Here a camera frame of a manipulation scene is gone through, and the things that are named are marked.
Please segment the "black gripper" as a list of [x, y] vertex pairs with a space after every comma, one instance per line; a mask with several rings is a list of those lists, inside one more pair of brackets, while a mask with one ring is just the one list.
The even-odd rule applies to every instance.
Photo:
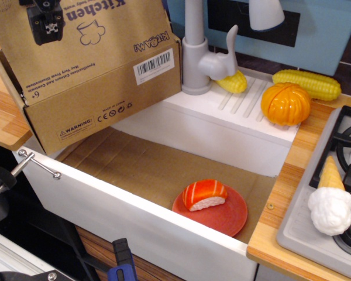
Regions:
[[63, 38], [64, 15], [58, 0], [24, 0], [27, 18], [35, 43], [39, 46], [61, 41]]

